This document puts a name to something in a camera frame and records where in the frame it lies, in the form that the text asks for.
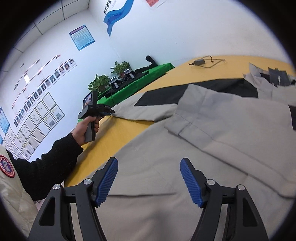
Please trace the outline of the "person's left hand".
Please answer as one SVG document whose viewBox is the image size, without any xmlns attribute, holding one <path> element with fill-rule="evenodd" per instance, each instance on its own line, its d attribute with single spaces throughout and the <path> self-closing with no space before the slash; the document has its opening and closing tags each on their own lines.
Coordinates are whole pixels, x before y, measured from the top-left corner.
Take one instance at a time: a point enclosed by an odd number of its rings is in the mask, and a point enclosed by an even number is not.
<svg viewBox="0 0 296 241">
<path fill-rule="evenodd" d="M 71 131 L 74 140 L 77 142 L 79 146 L 84 145 L 85 142 L 85 133 L 87 131 L 87 127 L 90 123 L 94 123 L 95 133 L 99 130 L 99 120 L 100 118 L 96 118 L 95 116 L 88 116 L 84 120 L 80 121 L 75 128 Z"/>
</svg>

